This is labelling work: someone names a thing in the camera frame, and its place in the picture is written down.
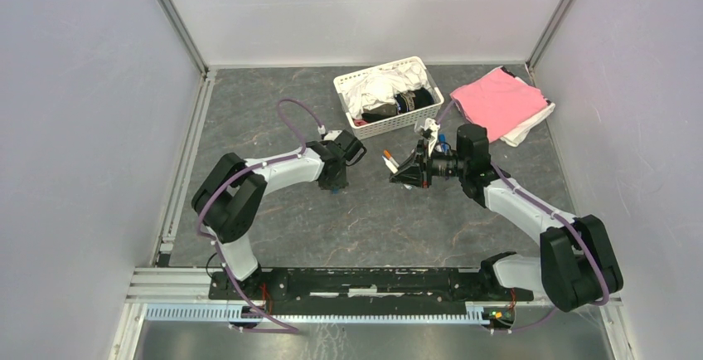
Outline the white pen blue tip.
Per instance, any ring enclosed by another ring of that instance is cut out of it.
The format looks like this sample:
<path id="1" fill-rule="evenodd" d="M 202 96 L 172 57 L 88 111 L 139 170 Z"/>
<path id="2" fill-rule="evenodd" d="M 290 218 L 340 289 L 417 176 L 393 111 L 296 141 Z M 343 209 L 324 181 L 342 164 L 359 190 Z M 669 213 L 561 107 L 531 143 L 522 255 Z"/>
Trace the white pen blue tip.
<path id="1" fill-rule="evenodd" d="M 395 174 L 398 172 L 397 167 L 389 159 L 384 158 L 383 161 L 392 174 Z"/>

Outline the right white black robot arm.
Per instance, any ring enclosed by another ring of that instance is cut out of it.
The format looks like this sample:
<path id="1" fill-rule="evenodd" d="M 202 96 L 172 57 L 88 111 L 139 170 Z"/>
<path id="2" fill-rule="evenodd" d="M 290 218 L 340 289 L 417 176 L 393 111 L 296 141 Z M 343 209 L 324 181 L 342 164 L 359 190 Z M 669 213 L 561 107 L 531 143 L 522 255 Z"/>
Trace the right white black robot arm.
<path id="1" fill-rule="evenodd" d="M 457 178 L 469 199 L 506 218 L 539 246 L 537 257 L 508 251 L 484 260 L 478 287 L 485 298 L 499 300 L 511 289 L 524 289 L 569 312 L 605 305 L 623 288 L 604 223 L 594 215 L 562 211 L 527 191 L 492 161 L 485 128 L 460 125 L 455 145 L 439 142 L 434 119 L 415 130 L 420 139 L 405 161 L 384 155 L 391 183 L 428 188 L 435 178 Z"/>

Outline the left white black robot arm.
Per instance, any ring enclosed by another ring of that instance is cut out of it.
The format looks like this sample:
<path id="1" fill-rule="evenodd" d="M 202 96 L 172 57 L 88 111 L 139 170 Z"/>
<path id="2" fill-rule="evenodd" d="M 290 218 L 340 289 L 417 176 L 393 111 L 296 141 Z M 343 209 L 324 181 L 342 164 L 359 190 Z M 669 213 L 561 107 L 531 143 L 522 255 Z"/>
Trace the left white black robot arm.
<path id="1" fill-rule="evenodd" d="M 347 169 L 366 155 L 360 139 L 335 130 L 320 140 L 267 158 L 227 153 L 196 190 L 191 205 L 198 216 L 197 233 L 213 242 L 239 299 L 252 299 L 260 289 L 260 263 L 249 231 L 264 197 L 299 183 L 315 182 L 335 192 L 349 185 Z"/>

